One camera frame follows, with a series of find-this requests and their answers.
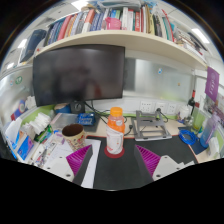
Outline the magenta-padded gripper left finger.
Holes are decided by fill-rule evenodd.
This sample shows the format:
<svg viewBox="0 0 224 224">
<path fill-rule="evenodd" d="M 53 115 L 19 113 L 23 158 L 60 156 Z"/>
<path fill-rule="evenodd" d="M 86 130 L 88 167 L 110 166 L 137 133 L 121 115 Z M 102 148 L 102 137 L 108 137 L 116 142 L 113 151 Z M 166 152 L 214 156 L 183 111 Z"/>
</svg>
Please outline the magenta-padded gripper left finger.
<svg viewBox="0 0 224 224">
<path fill-rule="evenodd" d="M 92 186 L 93 177 L 89 167 L 92 156 L 92 145 L 87 145 L 66 157 L 54 159 L 44 169 L 76 185 Z"/>
</svg>

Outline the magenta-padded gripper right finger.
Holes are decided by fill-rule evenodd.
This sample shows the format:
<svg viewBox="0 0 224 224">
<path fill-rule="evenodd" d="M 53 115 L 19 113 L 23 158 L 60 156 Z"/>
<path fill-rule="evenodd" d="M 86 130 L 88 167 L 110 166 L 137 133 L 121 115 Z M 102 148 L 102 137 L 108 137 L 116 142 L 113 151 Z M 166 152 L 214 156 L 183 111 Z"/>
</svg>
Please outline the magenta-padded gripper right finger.
<svg viewBox="0 0 224 224">
<path fill-rule="evenodd" d="M 159 180 L 185 167 L 183 162 L 176 163 L 168 155 L 159 156 L 139 145 L 134 146 L 134 156 L 145 184 Z"/>
</svg>

